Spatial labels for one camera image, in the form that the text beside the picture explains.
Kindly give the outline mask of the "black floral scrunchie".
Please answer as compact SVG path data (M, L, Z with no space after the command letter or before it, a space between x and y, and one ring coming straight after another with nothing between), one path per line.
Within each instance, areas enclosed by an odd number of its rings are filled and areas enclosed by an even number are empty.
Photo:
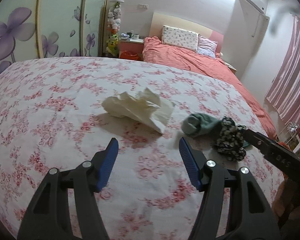
M234 120L225 116L213 142L213 149L228 161L242 161L246 156L245 148L250 146L243 138L247 130L244 125L236 125Z

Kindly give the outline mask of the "pink striped curtain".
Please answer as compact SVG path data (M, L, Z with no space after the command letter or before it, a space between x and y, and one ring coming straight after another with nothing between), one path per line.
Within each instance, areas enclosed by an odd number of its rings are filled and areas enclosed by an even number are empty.
M300 17L294 16L290 44L266 94L280 119L300 123Z

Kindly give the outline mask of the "grey green sock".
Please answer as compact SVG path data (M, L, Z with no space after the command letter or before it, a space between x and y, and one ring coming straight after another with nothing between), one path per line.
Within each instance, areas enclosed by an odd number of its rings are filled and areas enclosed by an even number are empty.
M192 113L182 123L181 130L191 138L215 137L221 131L221 120L204 113Z

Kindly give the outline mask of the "floral pink white tablecloth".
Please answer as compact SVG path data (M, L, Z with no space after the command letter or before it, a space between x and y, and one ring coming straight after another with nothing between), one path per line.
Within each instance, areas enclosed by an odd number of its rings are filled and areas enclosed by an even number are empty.
M110 116L102 102L145 88L174 103L163 133ZM138 61L92 57L8 63L0 74L0 221L16 236L26 208L50 168L76 168L106 148L119 154L96 201L111 239L187 239L202 194L178 150L191 113L231 117L274 135L230 84Z

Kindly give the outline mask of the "right bedside table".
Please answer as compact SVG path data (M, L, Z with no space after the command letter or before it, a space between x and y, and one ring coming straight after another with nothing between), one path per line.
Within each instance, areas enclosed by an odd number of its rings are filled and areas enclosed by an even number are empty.
M231 64L229 64L229 63L227 63L227 62L225 62L225 64L226 64L226 66L231 70L231 72L232 72L233 74L236 74L236 72L237 72L237 69L236 69L236 68L234 68Z

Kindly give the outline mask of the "crumpled white paper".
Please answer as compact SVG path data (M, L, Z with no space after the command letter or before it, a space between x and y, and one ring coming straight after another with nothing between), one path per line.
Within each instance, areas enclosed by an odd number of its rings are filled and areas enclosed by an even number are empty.
M145 88L135 94L123 92L107 97L102 102L102 107L111 116L133 119L164 134L175 103Z

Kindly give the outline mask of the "pink striped pillow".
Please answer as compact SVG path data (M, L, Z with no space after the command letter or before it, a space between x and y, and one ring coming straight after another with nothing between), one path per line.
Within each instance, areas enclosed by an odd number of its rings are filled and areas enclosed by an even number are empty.
M215 59L217 46L218 42L199 35L197 53Z

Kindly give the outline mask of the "white air conditioner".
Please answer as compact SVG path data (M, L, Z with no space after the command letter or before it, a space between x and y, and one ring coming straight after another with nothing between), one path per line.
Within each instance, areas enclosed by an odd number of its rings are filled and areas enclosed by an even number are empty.
M224 60L235 68L244 68L256 54L266 32L267 4L261 0L235 0L224 35Z

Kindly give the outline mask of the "pink bedside table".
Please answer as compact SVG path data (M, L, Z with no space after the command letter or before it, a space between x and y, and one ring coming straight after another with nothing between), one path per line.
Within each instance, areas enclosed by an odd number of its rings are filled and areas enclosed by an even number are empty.
M128 39L119 41L119 58L125 60L143 60L143 39Z

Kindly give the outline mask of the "coral pink duvet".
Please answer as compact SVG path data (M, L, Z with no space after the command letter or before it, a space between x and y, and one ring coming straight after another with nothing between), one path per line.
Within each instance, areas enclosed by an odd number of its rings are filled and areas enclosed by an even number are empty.
M148 63L191 71L233 85L258 117L268 137L270 139L277 137L274 123L267 111L243 86L241 81L239 81L220 57L213 59L185 48L166 45L156 36L145 38L142 54L143 60Z

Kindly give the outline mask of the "floral white pillow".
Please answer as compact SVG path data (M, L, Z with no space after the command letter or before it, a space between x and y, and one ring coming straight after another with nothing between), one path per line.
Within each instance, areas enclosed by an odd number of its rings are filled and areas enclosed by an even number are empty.
M169 25L163 25L162 44L175 46L197 52L199 34Z

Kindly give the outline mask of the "floral sliding wardrobe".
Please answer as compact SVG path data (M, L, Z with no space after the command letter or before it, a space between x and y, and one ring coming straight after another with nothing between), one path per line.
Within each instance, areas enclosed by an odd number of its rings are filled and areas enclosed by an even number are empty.
M100 56L106 0L0 0L0 74L15 62Z

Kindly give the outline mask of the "beige pink headboard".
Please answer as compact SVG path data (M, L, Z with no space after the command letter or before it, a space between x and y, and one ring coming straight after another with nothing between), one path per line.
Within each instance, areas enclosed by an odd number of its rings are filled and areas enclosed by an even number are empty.
M194 22L185 20L183 18L175 17L175 16L161 14L158 12L153 13L151 27L150 27L148 36L149 37L157 36L157 37L161 38L163 25L169 25L172 27L177 27L177 28L186 29L189 31L194 31L194 32L200 34L201 36L210 39L211 41L216 41L218 43L216 52L217 53L221 52L224 35L218 33L217 31L214 31L208 27L200 25L198 23L194 23Z

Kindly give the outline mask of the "hanging plush toys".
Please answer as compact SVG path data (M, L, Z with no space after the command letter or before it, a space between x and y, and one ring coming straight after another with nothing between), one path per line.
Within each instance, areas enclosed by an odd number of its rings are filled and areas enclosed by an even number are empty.
M106 52L112 57L119 55L119 31L121 26L121 3L119 0L112 0L107 18L107 32L109 34L106 41Z

